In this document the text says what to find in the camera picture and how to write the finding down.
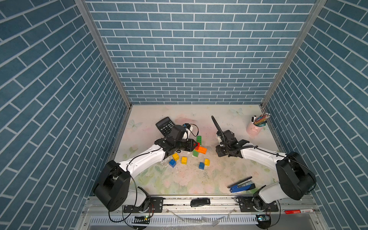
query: pink pencil holder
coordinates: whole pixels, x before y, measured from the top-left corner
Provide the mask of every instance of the pink pencil holder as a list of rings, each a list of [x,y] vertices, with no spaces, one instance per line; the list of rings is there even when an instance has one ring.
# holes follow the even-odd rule
[[[258,127],[253,124],[253,122],[249,122],[247,126],[247,133],[251,136],[257,136],[263,127]]]

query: calculator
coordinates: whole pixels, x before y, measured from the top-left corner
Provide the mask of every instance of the calculator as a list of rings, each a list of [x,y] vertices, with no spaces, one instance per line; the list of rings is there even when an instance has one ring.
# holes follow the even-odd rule
[[[171,129],[174,125],[175,124],[170,120],[169,117],[165,117],[164,119],[156,123],[156,127],[160,130],[164,137],[170,134]]]

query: floral tablecloth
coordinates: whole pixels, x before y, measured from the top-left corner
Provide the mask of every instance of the floral tablecloth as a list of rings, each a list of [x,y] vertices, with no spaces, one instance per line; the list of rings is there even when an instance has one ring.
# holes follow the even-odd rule
[[[170,117],[175,124],[192,123],[199,128],[202,146],[206,154],[192,156],[191,152],[179,153],[180,160],[172,168],[172,157],[152,165],[139,174],[135,181],[150,194],[229,194],[228,185],[252,176],[256,189],[277,181],[274,170],[255,161],[235,157],[218,157],[215,151],[218,141],[216,127],[211,115],[214,115],[223,131],[229,129],[235,137],[245,139],[260,147],[277,151],[277,145],[265,126],[257,137],[251,137],[245,131],[251,117],[260,115],[258,105],[135,105],[125,128],[115,161],[129,159],[147,150],[162,134],[155,124],[164,117]],[[188,157],[187,165],[181,163],[181,157]],[[204,170],[198,168],[205,158],[210,165]]]

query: blue brick wallpaper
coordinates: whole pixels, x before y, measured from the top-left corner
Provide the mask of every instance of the blue brick wallpaper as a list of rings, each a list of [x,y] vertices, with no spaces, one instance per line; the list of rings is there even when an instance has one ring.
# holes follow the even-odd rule
[[[315,0],[87,0],[133,104],[260,103]]]
[[[0,229],[75,227],[125,110],[73,0],[0,1]]]
[[[266,109],[330,229],[368,224],[368,1],[327,0]]]

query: green lego brick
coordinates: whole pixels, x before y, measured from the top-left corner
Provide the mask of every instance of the green lego brick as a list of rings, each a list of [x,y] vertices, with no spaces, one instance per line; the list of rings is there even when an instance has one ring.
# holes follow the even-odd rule
[[[197,136],[197,142],[202,145],[202,136]]]

